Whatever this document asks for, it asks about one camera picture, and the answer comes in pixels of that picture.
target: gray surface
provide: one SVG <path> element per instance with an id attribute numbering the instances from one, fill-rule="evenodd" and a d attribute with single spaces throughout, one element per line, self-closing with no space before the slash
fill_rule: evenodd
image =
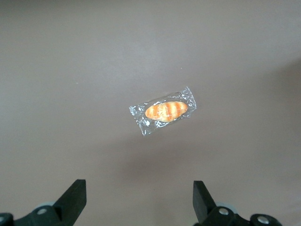
<path id="1" fill-rule="evenodd" d="M 0 212 L 87 180 L 80 225 L 190 226 L 193 180 L 301 221 L 301 3 L 1 1 Z M 128 107 L 189 86 L 143 137 Z"/>

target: metal screw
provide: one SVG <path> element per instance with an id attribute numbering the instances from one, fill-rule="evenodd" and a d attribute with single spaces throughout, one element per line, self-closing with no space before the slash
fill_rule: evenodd
<path id="1" fill-rule="evenodd" d="M 40 209 L 38 212 L 37 212 L 37 214 L 39 214 L 39 215 L 41 215 L 41 214 L 43 214 L 43 213 L 46 213 L 47 212 L 47 209 Z"/>
<path id="2" fill-rule="evenodd" d="M 263 223 L 265 225 L 268 225 L 269 224 L 269 220 L 267 218 L 265 218 L 264 216 L 259 216 L 257 218 L 257 220 L 260 222 L 260 223 Z"/>
<path id="3" fill-rule="evenodd" d="M 222 215 L 228 215 L 229 214 L 229 211 L 225 208 L 220 208 L 218 211 Z"/>

